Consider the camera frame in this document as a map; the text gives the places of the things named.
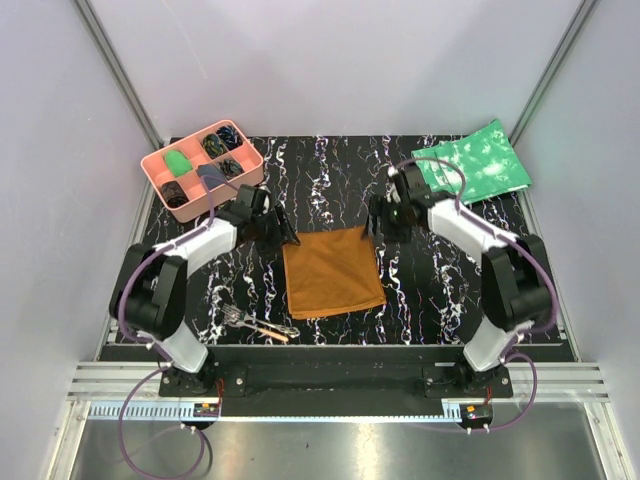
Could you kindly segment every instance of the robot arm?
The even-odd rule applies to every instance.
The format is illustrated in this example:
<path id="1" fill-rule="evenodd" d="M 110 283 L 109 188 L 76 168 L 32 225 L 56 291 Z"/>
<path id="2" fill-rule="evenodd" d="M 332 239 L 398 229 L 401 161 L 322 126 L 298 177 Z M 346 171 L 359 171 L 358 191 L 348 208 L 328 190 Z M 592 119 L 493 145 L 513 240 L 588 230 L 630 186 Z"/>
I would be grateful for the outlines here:
<path id="1" fill-rule="evenodd" d="M 385 242 L 408 242 L 413 226 L 451 241 L 482 267 L 482 322 L 456 364 L 456 383 L 482 381 L 500 365 L 501 356 L 519 334 L 548 314 L 551 296 L 535 269 L 501 238 L 518 243 L 549 273 L 544 244 L 535 235 L 518 237 L 456 205 L 447 192 L 432 192 L 419 168 L 388 171 L 389 195 L 373 196 L 365 232 L 374 235 L 380 223 Z"/>
<path id="2" fill-rule="evenodd" d="M 212 222 L 169 242 L 129 248 L 118 275 L 109 312 L 117 317 L 126 283 L 142 261 L 168 248 L 143 271 L 126 299 L 127 324 L 139 336 L 157 343 L 173 366 L 198 373 L 207 359 L 202 345 L 183 321 L 188 278 L 218 255 L 246 241 L 256 242 L 259 253 L 270 253 L 285 243 L 300 244 L 284 210 L 274 205 L 267 190 L 242 185 L 236 199 L 220 209 Z"/>

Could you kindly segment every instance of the green object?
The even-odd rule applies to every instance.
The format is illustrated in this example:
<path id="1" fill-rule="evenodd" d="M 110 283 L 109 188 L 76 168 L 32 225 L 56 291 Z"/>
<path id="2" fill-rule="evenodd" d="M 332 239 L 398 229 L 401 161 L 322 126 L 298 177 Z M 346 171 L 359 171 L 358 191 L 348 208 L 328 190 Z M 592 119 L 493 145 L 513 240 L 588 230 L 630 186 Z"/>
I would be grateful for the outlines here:
<path id="1" fill-rule="evenodd" d="M 167 168 L 174 177 L 179 177 L 193 170 L 187 157 L 185 157 L 182 152 L 176 150 L 171 150 L 165 154 L 164 163 L 167 164 Z"/>
<path id="2" fill-rule="evenodd" d="M 531 186 L 531 179 L 513 151 L 500 120 L 455 142 L 411 152 L 413 158 L 436 157 L 456 165 L 467 179 L 462 202 L 470 204 Z M 460 177 L 435 162 L 417 162 L 424 181 L 433 191 L 460 190 Z"/>

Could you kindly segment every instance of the black base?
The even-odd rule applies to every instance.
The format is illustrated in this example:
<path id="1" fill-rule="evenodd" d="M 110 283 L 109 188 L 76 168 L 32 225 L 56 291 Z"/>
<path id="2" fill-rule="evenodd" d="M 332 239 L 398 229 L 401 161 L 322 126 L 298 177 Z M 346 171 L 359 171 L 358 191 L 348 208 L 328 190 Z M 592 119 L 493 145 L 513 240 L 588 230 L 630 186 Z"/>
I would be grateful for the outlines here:
<path id="1" fill-rule="evenodd" d="M 499 367 L 496 375 L 483 385 L 461 388 L 453 381 L 452 366 L 428 366 L 422 369 L 424 391 L 427 398 L 487 398 L 491 387 L 493 398 L 512 398 L 511 377 L 506 367 Z"/>
<path id="2" fill-rule="evenodd" d="M 536 362 L 574 361 L 566 343 L 519 345 L 518 350 Z M 423 369 L 453 364 L 462 347 L 255 345 L 215 346 L 209 351 L 215 355 L 216 368 L 224 380 L 226 416 L 439 415 L 440 398 L 427 398 Z M 105 347 L 100 358 L 107 362 L 156 359 L 154 352 L 133 345 Z M 236 368 L 244 370 L 239 373 Z M 438 375 L 440 370 L 426 378 Z M 246 381 L 237 385 L 237 378 Z M 173 384 L 160 385 L 161 396 L 197 396 Z M 510 385 L 506 387 L 508 394 L 501 384 L 495 387 L 494 397 L 511 395 Z M 209 396 L 215 394 L 214 387 Z M 485 396 L 482 392 L 478 398 Z"/>
<path id="3" fill-rule="evenodd" d="M 219 379 L 223 382 L 225 398 L 242 397 L 247 384 L 247 367 L 237 364 L 218 365 L 211 371 L 210 382 L 207 382 L 206 386 L 203 386 L 194 375 L 176 369 L 167 370 L 162 374 L 158 395 L 161 397 L 217 396 L 214 382 Z"/>

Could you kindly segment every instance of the pink organizer box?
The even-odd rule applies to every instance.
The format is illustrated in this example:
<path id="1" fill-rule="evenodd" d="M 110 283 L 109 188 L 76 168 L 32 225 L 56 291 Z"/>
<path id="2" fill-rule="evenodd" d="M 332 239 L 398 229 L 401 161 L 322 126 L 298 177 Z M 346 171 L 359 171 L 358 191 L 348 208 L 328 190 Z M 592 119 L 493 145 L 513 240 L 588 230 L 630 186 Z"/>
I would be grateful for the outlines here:
<path id="1" fill-rule="evenodd" d="M 215 159 L 209 158 L 209 155 L 202 147 L 202 140 L 207 135 L 216 133 L 220 127 L 227 125 L 236 129 L 238 135 L 242 139 L 242 145 L 238 148 L 234 148 L 233 150 L 228 150 L 225 154 L 216 157 Z M 174 177 L 164 162 L 164 156 L 170 150 L 182 152 L 191 163 L 193 170 L 177 178 Z M 181 223 L 185 223 L 209 210 L 207 192 L 200 181 L 200 177 L 198 177 L 198 174 L 196 173 L 196 169 L 200 165 L 206 165 L 207 163 L 215 165 L 227 158 L 234 159 L 244 170 L 244 173 L 229 180 L 229 183 L 232 185 L 235 185 L 236 187 L 240 187 L 242 184 L 258 185 L 264 180 L 264 159 L 262 158 L 262 155 L 260 155 L 258 150 L 256 150 L 251 142 L 249 142 L 244 133 L 242 133 L 237 125 L 231 120 L 223 120 L 221 122 L 214 123 L 199 132 L 191 134 L 188 137 L 184 137 L 182 140 L 178 140 L 171 145 L 153 152 L 152 154 L 144 157 L 140 162 L 140 165 L 165 208 L 169 210 L 174 217 L 176 217 L 176 220 Z M 169 207 L 160 193 L 160 187 L 173 180 L 178 182 L 189 200 L 187 203 L 177 208 Z M 219 187 L 212 189 L 211 194 L 213 195 L 213 201 L 217 206 L 234 198 L 236 196 L 236 191 L 228 185 L 220 185 Z"/>

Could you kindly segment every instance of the orange handle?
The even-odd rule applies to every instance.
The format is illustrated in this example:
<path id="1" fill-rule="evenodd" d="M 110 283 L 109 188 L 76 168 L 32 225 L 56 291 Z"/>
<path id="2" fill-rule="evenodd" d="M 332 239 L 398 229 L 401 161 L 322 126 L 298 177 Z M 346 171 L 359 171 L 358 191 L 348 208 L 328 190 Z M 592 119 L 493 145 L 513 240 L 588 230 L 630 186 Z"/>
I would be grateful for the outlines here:
<path id="1" fill-rule="evenodd" d="M 279 333 L 272 332 L 271 330 L 267 330 L 266 328 L 258 328 L 260 333 L 264 333 L 265 335 L 270 336 L 271 338 L 275 338 L 276 340 L 280 340 L 282 343 L 289 343 L 289 338 L 284 335 L 280 335 Z"/>

